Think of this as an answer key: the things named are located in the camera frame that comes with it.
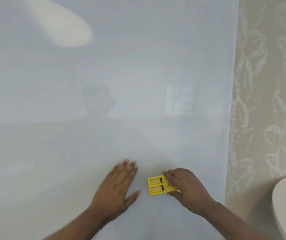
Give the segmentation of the person's left forearm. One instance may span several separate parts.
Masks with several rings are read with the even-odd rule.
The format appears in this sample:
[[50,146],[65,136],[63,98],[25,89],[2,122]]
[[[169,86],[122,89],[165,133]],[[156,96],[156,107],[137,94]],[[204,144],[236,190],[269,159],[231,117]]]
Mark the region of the person's left forearm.
[[107,224],[108,218],[105,212],[89,206],[66,226],[42,240],[92,240]]

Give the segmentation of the person's right hand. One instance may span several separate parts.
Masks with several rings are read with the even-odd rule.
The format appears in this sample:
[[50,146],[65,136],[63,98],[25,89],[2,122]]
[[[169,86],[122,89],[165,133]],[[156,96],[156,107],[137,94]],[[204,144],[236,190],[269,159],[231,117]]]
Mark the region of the person's right hand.
[[193,172],[184,168],[163,171],[162,174],[182,194],[177,199],[182,206],[194,214],[202,217],[202,209],[211,201],[215,201],[206,190],[201,181]]

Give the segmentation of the yellow plastic tool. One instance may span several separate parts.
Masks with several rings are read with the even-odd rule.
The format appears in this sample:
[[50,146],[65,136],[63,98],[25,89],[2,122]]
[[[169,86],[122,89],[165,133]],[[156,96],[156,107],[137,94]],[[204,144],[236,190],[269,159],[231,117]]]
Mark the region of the yellow plastic tool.
[[178,188],[173,186],[164,175],[147,178],[149,194],[159,195],[177,191]]

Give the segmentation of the person's right forearm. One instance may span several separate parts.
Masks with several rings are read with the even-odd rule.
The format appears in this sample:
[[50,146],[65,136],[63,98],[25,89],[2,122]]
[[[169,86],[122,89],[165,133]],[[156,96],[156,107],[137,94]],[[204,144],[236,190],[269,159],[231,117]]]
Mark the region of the person's right forearm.
[[247,224],[221,203],[211,201],[202,209],[205,218],[226,240],[274,240]]

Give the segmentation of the white glossy board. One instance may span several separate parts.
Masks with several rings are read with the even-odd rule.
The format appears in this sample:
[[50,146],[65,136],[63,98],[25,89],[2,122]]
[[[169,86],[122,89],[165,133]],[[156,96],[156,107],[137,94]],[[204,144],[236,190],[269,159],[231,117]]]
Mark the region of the white glossy board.
[[0,0],[0,240],[81,214],[124,159],[137,201],[93,240],[221,240],[148,177],[224,203],[239,0]]

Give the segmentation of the person's left hand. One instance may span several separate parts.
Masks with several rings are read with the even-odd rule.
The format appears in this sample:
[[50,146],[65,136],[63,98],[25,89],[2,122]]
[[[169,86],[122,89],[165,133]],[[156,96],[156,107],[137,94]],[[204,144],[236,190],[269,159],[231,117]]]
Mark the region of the person's left hand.
[[126,205],[126,198],[138,166],[136,161],[125,159],[118,163],[105,177],[98,187],[90,206],[105,212],[111,222],[123,214],[130,205]]

